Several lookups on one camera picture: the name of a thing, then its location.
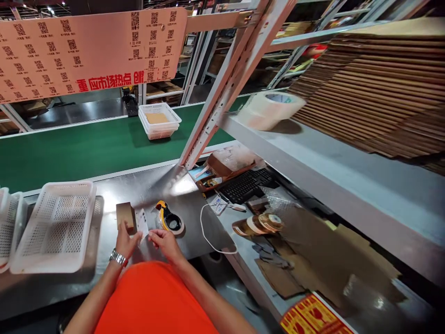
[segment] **wristwatch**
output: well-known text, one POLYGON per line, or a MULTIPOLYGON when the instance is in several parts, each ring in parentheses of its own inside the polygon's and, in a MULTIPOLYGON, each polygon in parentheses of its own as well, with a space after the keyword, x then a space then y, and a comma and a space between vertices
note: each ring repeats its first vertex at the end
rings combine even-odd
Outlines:
POLYGON ((128 260, 122 255, 116 252, 116 248, 113 249, 110 255, 110 261, 115 260, 118 264, 120 264, 122 267, 126 267, 128 260))

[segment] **hand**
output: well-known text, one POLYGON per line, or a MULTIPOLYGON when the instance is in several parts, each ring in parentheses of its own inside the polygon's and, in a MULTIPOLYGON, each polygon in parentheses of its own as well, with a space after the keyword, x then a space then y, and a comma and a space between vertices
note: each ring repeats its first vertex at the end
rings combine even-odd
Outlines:
POLYGON ((162 254, 164 254, 170 264, 178 265, 184 261, 187 262, 176 242, 175 236, 170 231, 151 230, 148 233, 148 241, 152 241, 156 249, 161 249, 162 254))
POLYGON ((125 224, 122 222, 119 224, 117 240, 116 240, 116 252, 123 255, 127 260, 133 255, 136 245, 142 238, 142 231, 137 232, 133 238, 128 235, 125 224))

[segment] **green conveyor belt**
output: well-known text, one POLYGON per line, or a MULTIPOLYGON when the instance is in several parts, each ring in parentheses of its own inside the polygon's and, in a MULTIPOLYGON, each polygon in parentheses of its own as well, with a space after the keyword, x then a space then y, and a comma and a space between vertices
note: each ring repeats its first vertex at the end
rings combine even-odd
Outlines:
MULTIPOLYGON (((246 102, 237 98, 232 110, 246 102)), ((182 122, 171 138, 149 141, 138 117, 0 139, 0 186, 10 192, 40 189, 47 182, 83 180, 178 159, 203 104, 175 109, 182 122)), ((233 138, 219 130, 209 146, 233 138)))

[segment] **orange sign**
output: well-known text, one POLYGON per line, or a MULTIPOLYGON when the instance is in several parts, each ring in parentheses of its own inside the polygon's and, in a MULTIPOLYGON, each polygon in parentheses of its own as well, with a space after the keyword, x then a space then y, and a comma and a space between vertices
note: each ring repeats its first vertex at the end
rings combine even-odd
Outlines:
POLYGON ((307 296, 281 319, 289 334, 352 334, 353 332, 314 294, 307 296))
POLYGON ((182 7, 0 22, 0 103, 175 77, 182 7))

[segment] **keyboard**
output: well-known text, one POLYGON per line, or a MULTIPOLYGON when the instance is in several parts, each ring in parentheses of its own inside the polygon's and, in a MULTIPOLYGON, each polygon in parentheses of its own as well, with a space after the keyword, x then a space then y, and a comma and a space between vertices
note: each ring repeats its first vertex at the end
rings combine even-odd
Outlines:
POLYGON ((130 100, 128 102, 124 102, 125 103, 125 108, 127 109, 127 114, 128 117, 135 117, 138 115, 138 105, 136 104, 136 102, 134 100, 130 100))
POLYGON ((245 172, 230 180, 228 184, 221 186, 218 191, 233 204, 243 204, 252 196, 264 196, 260 186, 275 189, 279 184, 275 182, 272 175, 263 168, 257 171, 249 170, 245 172))

